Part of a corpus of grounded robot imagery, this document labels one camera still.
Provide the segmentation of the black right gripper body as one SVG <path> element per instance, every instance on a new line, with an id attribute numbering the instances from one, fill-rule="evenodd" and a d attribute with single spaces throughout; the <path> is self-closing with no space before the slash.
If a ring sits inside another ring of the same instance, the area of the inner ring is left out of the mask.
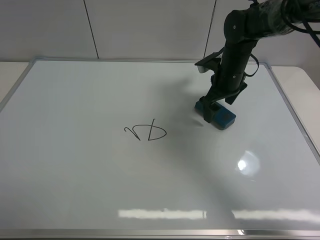
<path id="1" fill-rule="evenodd" d="M 218 87 L 217 85 L 218 77 L 213 74 L 210 77 L 211 87 L 207 94 L 204 96 L 210 103 L 215 103 L 219 100 L 225 99 L 228 96 L 232 95 L 233 93 L 239 92 L 239 94 L 247 88 L 247 84 L 245 83 L 246 76 L 244 75 L 239 83 L 239 87 L 236 90 L 223 90 Z"/>

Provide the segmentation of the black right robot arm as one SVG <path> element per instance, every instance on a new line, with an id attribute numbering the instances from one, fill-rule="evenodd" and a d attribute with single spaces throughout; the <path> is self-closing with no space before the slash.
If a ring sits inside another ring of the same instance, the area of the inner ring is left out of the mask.
<path id="1" fill-rule="evenodd" d="M 245 69 L 249 59 L 256 58 L 252 51 L 259 40 L 297 31 L 310 35 L 318 45 L 320 32 L 310 24 L 319 21 L 318 0 L 254 0 L 248 9 L 231 11 L 223 26 L 224 47 L 195 63 L 200 73 L 213 71 L 209 91 L 195 104 L 203 119 L 223 129 L 234 122 L 236 116 L 218 101 L 232 105 L 246 89 L 250 74 Z"/>

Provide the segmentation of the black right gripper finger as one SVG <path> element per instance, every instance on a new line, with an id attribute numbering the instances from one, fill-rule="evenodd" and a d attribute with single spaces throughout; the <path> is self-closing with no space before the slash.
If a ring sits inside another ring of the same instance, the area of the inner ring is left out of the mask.
<path id="1" fill-rule="evenodd" d="M 239 94 L 240 94 L 239 91 L 238 92 L 234 92 L 232 95 L 229 95 L 228 97 L 225 98 L 225 102 L 227 104 L 229 104 L 229 105 L 232 105 Z"/>
<path id="2" fill-rule="evenodd" d="M 208 101 L 205 97 L 201 97 L 199 99 L 199 104 L 201 106 L 201 111 L 202 111 L 202 115 L 203 115 L 203 119 L 207 122 L 207 123 L 211 123 L 213 120 L 213 115 L 214 112 L 211 109 L 211 102 Z"/>

